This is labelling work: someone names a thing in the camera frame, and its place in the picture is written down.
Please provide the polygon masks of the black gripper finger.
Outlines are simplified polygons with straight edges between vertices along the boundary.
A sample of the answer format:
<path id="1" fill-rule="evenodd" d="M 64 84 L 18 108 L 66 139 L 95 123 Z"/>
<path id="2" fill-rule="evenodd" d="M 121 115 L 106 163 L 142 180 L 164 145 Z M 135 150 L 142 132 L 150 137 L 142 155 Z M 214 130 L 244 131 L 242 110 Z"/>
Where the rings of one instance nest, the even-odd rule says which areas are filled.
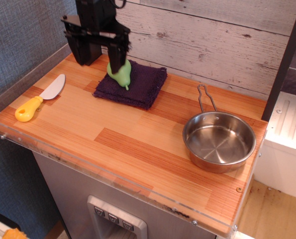
<path id="1" fill-rule="evenodd" d="M 111 43 L 107 48 L 111 72 L 116 74 L 125 64 L 126 54 L 128 52 L 128 44 Z"/>
<path id="2" fill-rule="evenodd" d="M 67 40 L 75 60 L 81 66 L 90 66 L 102 55 L 100 45 L 90 43 L 84 38 L 68 36 Z"/>

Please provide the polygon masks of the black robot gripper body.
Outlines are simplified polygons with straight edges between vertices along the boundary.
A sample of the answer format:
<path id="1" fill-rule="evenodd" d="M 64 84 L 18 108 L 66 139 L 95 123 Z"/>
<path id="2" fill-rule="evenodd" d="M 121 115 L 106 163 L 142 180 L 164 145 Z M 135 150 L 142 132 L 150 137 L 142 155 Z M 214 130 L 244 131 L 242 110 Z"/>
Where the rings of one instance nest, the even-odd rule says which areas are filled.
<path id="1" fill-rule="evenodd" d="M 130 29 L 116 20 L 116 11 L 124 8 L 113 0 L 77 0 L 76 15 L 64 15 L 65 37 L 69 46 L 77 50 L 87 43 L 129 49 Z"/>

